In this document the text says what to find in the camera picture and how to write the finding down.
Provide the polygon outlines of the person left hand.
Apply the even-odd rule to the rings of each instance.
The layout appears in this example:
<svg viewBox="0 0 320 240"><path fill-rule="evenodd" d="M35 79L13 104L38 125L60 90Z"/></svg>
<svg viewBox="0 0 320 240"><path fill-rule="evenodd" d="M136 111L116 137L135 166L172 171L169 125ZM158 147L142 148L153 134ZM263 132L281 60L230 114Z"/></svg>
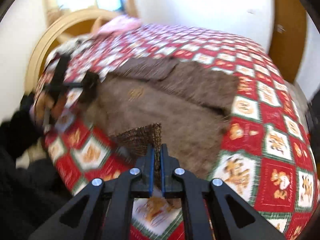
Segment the person left hand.
<svg viewBox="0 0 320 240"><path fill-rule="evenodd" d="M30 109L30 116L34 121L35 125L39 128L45 128L45 116L49 113L49 118L56 122L65 109L65 104L67 102L67 94L62 94L59 96L57 102L55 102L52 97L45 91L41 92L36 102Z"/></svg>

